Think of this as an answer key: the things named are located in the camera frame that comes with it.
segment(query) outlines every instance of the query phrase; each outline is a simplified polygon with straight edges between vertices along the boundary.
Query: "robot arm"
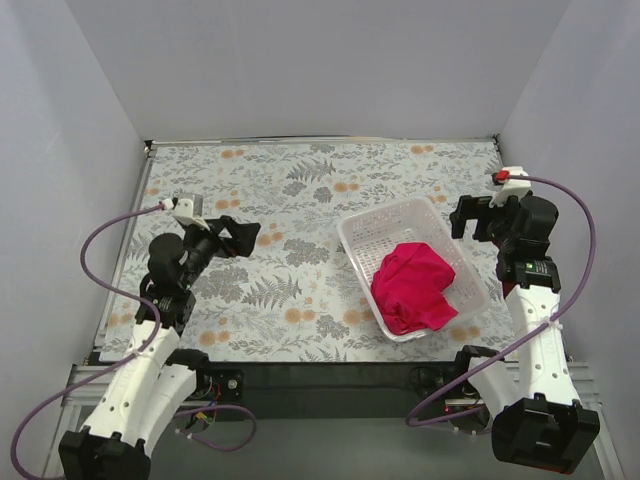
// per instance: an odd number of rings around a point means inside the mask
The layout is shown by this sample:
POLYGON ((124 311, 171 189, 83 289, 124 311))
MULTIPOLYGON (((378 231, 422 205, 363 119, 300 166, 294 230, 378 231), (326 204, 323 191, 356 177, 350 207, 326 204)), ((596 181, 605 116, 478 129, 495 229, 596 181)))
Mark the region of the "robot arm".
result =
POLYGON ((207 355, 177 349, 195 305, 191 287, 213 257, 249 256, 260 225, 241 225, 226 216, 204 220, 199 195, 182 195, 167 206, 184 238, 167 233, 153 239, 149 273, 140 284, 140 296, 160 311, 161 328, 139 352, 155 327, 152 312, 141 304, 125 353, 136 357, 116 371, 80 431, 66 432, 60 442, 67 480, 148 478, 160 434, 182 402, 205 387, 197 367, 207 355))
MULTIPOLYGON (((546 254, 558 211, 533 196, 528 181, 509 174, 526 176, 519 167, 496 174, 501 188, 493 197, 460 197, 450 218, 454 238, 476 219, 473 238, 498 247, 496 275, 520 338, 558 310, 560 279, 546 254)), ((560 329, 553 322, 518 349, 518 387, 502 362, 469 378, 493 417, 492 448, 500 461, 571 473, 598 435, 598 414, 582 408, 571 382, 560 329)), ((471 358, 469 368, 483 361, 471 358)))

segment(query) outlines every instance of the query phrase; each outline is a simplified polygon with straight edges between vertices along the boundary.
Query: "wire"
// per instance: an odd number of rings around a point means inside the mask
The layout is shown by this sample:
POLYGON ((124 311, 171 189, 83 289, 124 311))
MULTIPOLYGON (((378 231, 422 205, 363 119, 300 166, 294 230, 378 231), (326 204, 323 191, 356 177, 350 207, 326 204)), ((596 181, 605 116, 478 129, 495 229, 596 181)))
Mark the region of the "wire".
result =
MULTIPOLYGON (((551 315, 550 321, 556 321, 567 310, 569 310, 571 308, 571 306, 576 302, 576 300, 578 299, 578 297, 580 296, 580 294, 584 290, 584 287, 587 284, 587 280, 589 279, 589 275, 591 274, 591 268, 593 267, 593 261, 594 261, 594 258, 595 258, 595 250, 596 250, 596 227, 595 227, 595 222, 593 220, 593 215, 591 215, 591 211, 589 210, 589 207, 587 207, 587 205, 578 196, 578 194, 576 194, 572 190, 568 189, 564 185, 561 185, 561 184, 559 184, 557 182, 554 182, 553 180, 547 180, 547 179, 540 178, 540 177, 528 177, 528 176, 523 176, 523 175, 509 175, 508 178, 509 179, 513 179, 513 180, 528 180, 528 181, 536 182, 536 183, 544 183, 546 185, 550 185, 550 186, 555 187, 555 188, 557 188, 559 190, 562 190, 567 195, 569 195, 571 198, 573 198, 578 203, 578 205, 580 205, 580 207, 582 208, 582 210, 583 210, 583 212, 584 212, 584 214, 585 214, 585 216, 587 218, 587 223, 589 224, 589 256, 587 258, 587 265, 586 265, 586 267, 584 269, 584 272, 582 274, 582 278, 580 279, 580 283, 578 284, 578 287, 576 288, 576 290, 573 293, 573 295, 569 298, 569 300, 567 300, 567 302, 562 307, 560 307, 558 309, 558 311, 556 313, 551 315)), ((407 417, 405 418, 405 423, 409 427, 423 427, 423 426, 433 425, 433 424, 439 423, 439 422, 445 422, 445 421, 452 420, 454 418, 459 418, 459 417, 462 417, 462 416, 465 416, 465 415, 470 415, 471 413, 475 412, 477 409, 472 409, 472 410, 469 410, 467 412, 454 413, 453 415, 444 415, 444 416, 441 416, 441 417, 430 418, 428 420, 422 420, 422 421, 418 421, 417 418, 415 418, 431 402, 433 402, 437 398, 441 397, 442 395, 444 395, 445 393, 447 393, 451 389, 457 387, 462 382, 465 382, 466 380, 471 378, 476 373, 484 370, 485 368, 487 368, 487 367, 493 365, 494 363, 502 360, 503 358, 505 358, 510 353, 516 351, 518 348, 520 348, 522 345, 524 345, 529 340, 534 338, 536 335, 539 335, 545 329, 549 328, 549 326, 550 326, 549 323, 543 323, 539 327, 536 327, 531 332, 527 333, 525 336, 523 336, 522 338, 516 340, 510 346, 508 346, 507 348, 502 350, 497 355, 494 355, 493 357, 491 357, 487 361, 481 363, 480 365, 477 365, 476 367, 474 367, 471 370, 469 370, 468 372, 460 375, 455 380, 451 381, 450 383, 446 384, 445 386, 443 386, 439 390, 437 390, 434 393, 432 393, 431 395, 429 395, 427 398, 422 400, 418 405, 416 405, 413 408, 413 410, 411 410, 409 412, 409 415, 407 415, 407 417)))
MULTIPOLYGON (((108 283, 103 282, 98 277, 96 277, 93 273, 91 273, 91 271, 87 267, 87 259, 86 259, 87 249, 89 248, 89 245, 91 244, 91 242, 102 231, 106 230, 111 225, 114 225, 114 224, 116 224, 118 222, 121 222, 123 220, 128 220, 130 218, 138 217, 140 215, 145 215, 147 213, 156 212, 158 210, 163 210, 163 208, 164 207, 162 205, 156 205, 155 207, 146 208, 146 209, 143 209, 143 210, 138 210, 136 212, 127 213, 125 215, 121 215, 119 217, 116 217, 113 220, 109 220, 107 223, 105 223, 105 224, 99 226, 98 228, 96 228, 91 233, 91 235, 89 235, 89 237, 85 240, 84 245, 82 245, 82 249, 80 250, 80 265, 82 266, 82 270, 84 271, 84 273, 91 280, 93 280, 95 283, 97 283, 101 287, 106 288, 107 290, 111 290, 112 292, 118 293, 120 295, 124 295, 125 297, 130 298, 132 300, 136 300, 138 302, 144 303, 153 312, 153 316, 155 318, 154 329, 151 332, 151 335, 149 336, 149 338, 146 339, 142 343, 142 345, 140 345, 140 348, 138 349, 138 352, 143 352, 149 346, 149 344, 153 341, 153 339, 157 335, 158 331, 160 330, 160 312, 158 311, 156 306, 153 303, 151 303, 149 300, 146 300, 146 299, 144 299, 142 297, 139 297, 137 295, 133 295, 133 294, 131 294, 129 292, 125 292, 124 290, 120 290, 119 288, 113 287, 113 286, 109 285, 108 283)), ((58 393, 55 393, 54 395, 50 396, 46 400, 42 401, 33 410, 31 410, 29 413, 27 413, 27 415, 24 417, 24 419, 18 425, 18 428, 16 428, 16 431, 13 434, 13 438, 11 440, 11 464, 13 465, 13 468, 15 468, 16 471, 22 477, 24 477, 24 478, 26 478, 28 480, 45 480, 42 477, 38 477, 36 475, 33 475, 32 473, 29 473, 22 466, 22 464, 20 463, 20 459, 18 458, 18 442, 20 441, 20 436, 22 435, 22 432, 24 431, 25 427, 29 424, 29 422, 33 419, 33 417, 35 417, 38 413, 40 413, 40 411, 42 411, 45 407, 47 407, 51 403, 55 402, 57 399, 65 397, 65 396, 69 395, 71 392, 73 392, 75 389, 83 387, 83 386, 87 385, 88 383, 93 382, 95 379, 100 378, 103 375, 106 375, 107 373, 111 373, 111 372, 117 370, 121 366, 129 363, 134 358, 136 358, 136 354, 132 353, 131 355, 123 358, 119 362, 116 362, 113 365, 110 365, 110 366, 106 367, 105 369, 101 370, 100 372, 98 372, 98 373, 96 373, 94 375, 91 375, 91 376, 85 378, 84 380, 82 380, 82 381, 80 381, 78 383, 75 383, 73 385, 69 385, 64 390, 61 390, 58 393)), ((64 477, 50 477, 50 479, 48 479, 48 480, 64 480, 64 477)))
POLYGON ((220 452, 235 452, 237 450, 240 450, 241 448, 247 446, 249 444, 249 442, 251 442, 251 440, 253 440, 253 437, 256 434, 256 430, 258 429, 258 420, 256 419, 256 416, 251 412, 251 410, 249 410, 248 408, 242 407, 240 405, 211 405, 211 406, 207 406, 207 407, 202 407, 202 408, 195 408, 193 410, 183 410, 182 412, 178 412, 174 415, 173 418, 180 418, 180 417, 184 417, 186 415, 193 415, 196 413, 200 413, 200 412, 211 412, 211 411, 217 411, 217 410, 233 410, 236 412, 242 412, 244 413, 247 417, 249 417, 249 420, 251 420, 251 432, 249 432, 249 435, 247 436, 247 438, 245 438, 241 443, 239 443, 238 445, 234 445, 232 447, 225 447, 223 445, 218 445, 216 443, 213 443, 209 440, 207 440, 206 438, 203 438, 199 435, 195 435, 192 433, 187 432, 186 430, 179 428, 178 431, 180 433, 182 433, 183 435, 186 435, 187 438, 189 438, 190 440, 195 440, 196 442, 199 442, 203 445, 206 445, 209 448, 213 448, 214 450, 218 450, 220 452))

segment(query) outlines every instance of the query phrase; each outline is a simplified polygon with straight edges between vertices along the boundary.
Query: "tabletop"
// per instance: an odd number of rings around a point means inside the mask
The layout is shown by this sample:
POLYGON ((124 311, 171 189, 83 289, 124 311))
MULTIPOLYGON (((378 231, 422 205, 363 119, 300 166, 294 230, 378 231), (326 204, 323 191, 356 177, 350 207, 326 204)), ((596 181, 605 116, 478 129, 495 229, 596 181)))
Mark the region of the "tabletop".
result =
MULTIPOLYGON (((453 328, 394 343, 380 331, 340 244, 336 224, 376 203, 423 196, 448 222, 460 195, 492 193, 501 167, 491 141, 248 143, 160 146, 142 207, 179 192, 204 196, 203 215, 260 222, 250 258, 214 259, 193 292, 181 346, 214 361, 394 362, 452 360, 465 344, 503 348, 513 326, 495 278, 496 249, 460 240, 491 306, 453 328)), ((167 213, 140 217, 116 283, 137 291, 153 237, 181 234, 167 213)), ((122 358, 137 304, 109 306, 101 360, 122 358)))

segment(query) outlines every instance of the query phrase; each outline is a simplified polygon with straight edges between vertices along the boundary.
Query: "perforated basket bottom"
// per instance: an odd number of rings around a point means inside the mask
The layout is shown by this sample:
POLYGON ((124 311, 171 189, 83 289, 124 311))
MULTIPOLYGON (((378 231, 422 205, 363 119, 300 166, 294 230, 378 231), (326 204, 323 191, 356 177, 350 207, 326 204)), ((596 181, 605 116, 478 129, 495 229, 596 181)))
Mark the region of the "perforated basket bottom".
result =
POLYGON ((353 249, 360 261, 367 283, 371 286, 373 275, 380 270, 382 260, 395 250, 400 243, 416 242, 418 239, 410 228, 385 235, 376 240, 356 245, 353 249))

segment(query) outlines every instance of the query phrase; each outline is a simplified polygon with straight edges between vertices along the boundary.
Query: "red cloth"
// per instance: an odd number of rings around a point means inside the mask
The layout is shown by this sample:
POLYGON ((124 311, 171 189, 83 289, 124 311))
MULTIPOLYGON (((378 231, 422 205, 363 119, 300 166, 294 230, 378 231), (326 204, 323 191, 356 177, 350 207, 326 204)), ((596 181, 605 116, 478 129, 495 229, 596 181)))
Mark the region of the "red cloth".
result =
POLYGON ((402 243, 373 276, 371 294, 391 333, 441 329, 458 312, 442 295, 456 273, 426 243, 402 243))

